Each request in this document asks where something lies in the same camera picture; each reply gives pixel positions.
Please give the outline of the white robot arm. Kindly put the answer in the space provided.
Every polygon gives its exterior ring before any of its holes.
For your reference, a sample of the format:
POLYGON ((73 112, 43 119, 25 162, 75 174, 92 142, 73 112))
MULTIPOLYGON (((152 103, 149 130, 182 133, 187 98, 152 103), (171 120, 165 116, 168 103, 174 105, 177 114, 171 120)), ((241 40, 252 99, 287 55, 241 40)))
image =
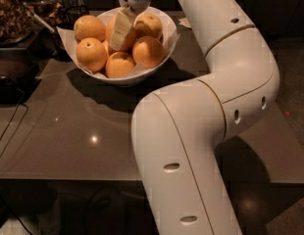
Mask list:
POLYGON ((159 235, 242 235, 215 148, 268 111, 279 69, 235 0, 178 0, 209 72, 136 106, 132 146, 159 235))

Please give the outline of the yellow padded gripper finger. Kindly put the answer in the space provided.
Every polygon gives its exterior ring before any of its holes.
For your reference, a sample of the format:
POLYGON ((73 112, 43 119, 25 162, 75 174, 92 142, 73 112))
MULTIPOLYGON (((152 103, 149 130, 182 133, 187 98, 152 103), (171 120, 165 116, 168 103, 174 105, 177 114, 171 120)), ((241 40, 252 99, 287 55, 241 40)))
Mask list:
POLYGON ((135 19, 136 14, 130 8, 121 8, 117 12, 110 40, 110 46, 114 50, 120 50, 125 45, 135 19))

